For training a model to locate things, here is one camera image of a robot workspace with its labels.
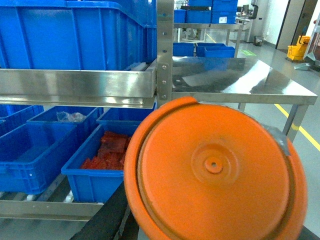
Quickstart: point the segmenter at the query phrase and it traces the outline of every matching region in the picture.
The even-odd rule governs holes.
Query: plastic bag
[[[70,114],[65,111],[57,111],[56,117],[58,118],[58,122],[61,123],[80,123],[86,118],[86,116],[82,115],[80,112]]]

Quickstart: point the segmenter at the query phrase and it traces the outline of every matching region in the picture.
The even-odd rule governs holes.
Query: doorway
[[[276,49],[286,52],[295,45],[305,27],[308,28],[318,0],[289,0]]]
[[[304,35],[307,34],[308,26],[310,21],[312,20],[312,16],[318,0],[305,0],[304,5],[299,17],[298,25],[296,26],[294,36],[290,45],[296,45],[299,36],[303,33]]]

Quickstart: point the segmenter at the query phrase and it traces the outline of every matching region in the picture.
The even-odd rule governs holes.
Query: white wall
[[[288,0],[269,1],[267,18],[263,27],[263,36],[271,44],[277,44],[287,6]]]
[[[251,0],[238,0],[238,6],[242,7],[243,5],[251,5]]]
[[[312,18],[311,18],[310,25],[308,27],[308,31],[306,32],[307,36],[311,37],[312,32],[313,32],[313,30],[315,28],[314,20],[318,19],[319,14],[320,14],[320,0],[318,0],[317,4],[315,6],[315,9],[314,9],[314,12],[313,12],[313,15],[312,15]]]

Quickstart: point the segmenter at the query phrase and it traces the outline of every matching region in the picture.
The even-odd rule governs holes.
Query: stainless steel shelf
[[[156,64],[145,71],[0,69],[0,104],[152,108]]]
[[[102,203],[73,202],[67,177],[59,175],[39,195],[2,192],[0,218],[87,222],[102,206]]]
[[[213,24],[213,23],[175,23],[174,28],[176,29],[217,29],[217,30],[239,30],[243,27],[242,30],[249,28],[247,24]]]

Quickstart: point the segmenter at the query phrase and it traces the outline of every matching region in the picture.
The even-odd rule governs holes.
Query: stainless steel table
[[[293,141],[317,95],[255,58],[173,57],[172,99],[293,105],[283,132]]]

